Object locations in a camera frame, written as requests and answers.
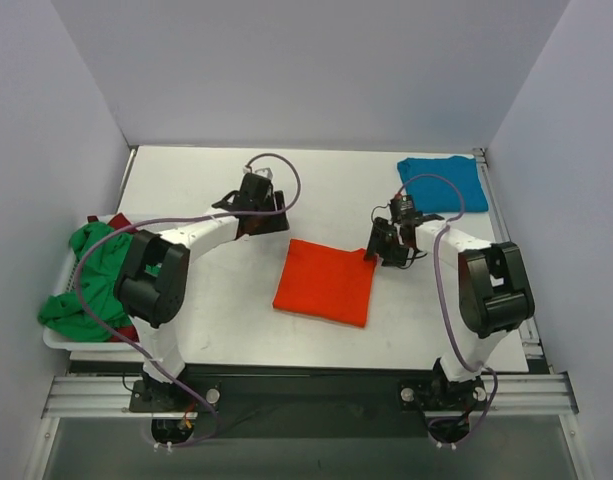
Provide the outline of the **orange t-shirt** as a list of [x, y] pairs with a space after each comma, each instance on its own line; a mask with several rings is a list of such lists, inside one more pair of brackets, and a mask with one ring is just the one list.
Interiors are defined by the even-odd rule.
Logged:
[[363, 328], [377, 265], [365, 253], [292, 239], [273, 308]]

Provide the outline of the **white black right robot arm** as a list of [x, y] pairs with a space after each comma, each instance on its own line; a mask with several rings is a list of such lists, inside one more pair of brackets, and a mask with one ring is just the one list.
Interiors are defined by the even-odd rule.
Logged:
[[[389, 218], [371, 216], [364, 259], [379, 258], [384, 266], [405, 269], [420, 257], [433, 259], [440, 312], [451, 351], [437, 360], [439, 372], [429, 383], [434, 404], [451, 408], [465, 395], [463, 382], [476, 379], [510, 332], [532, 318], [535, 301], [520, 248], [513, 242], [493, 243], [456, 229], [463, 214], [451, 218], [425, 214], [410, 195], [395, 195], [386, 206]], [[457, 338], [449, 318], [442, 267], [455, 270], [461, 321], [470, 332]]]

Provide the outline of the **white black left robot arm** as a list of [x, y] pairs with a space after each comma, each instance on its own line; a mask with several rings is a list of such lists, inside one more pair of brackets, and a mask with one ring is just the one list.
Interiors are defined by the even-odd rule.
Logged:
[[133, 235], [114, 296], [145, 351], [145, 391], [163, 410], [177, 411], [188, 399], [187, 385], [178, 380], [185, 362], [173, 319], [184, 301], [189, 267], [213, 249], [243, 236], [288, 230], [284, 208], [284, 195], [274, 189], [272, 173], [264, 168], [245, 173], [240, 188], [214, 203], [205, 221]]

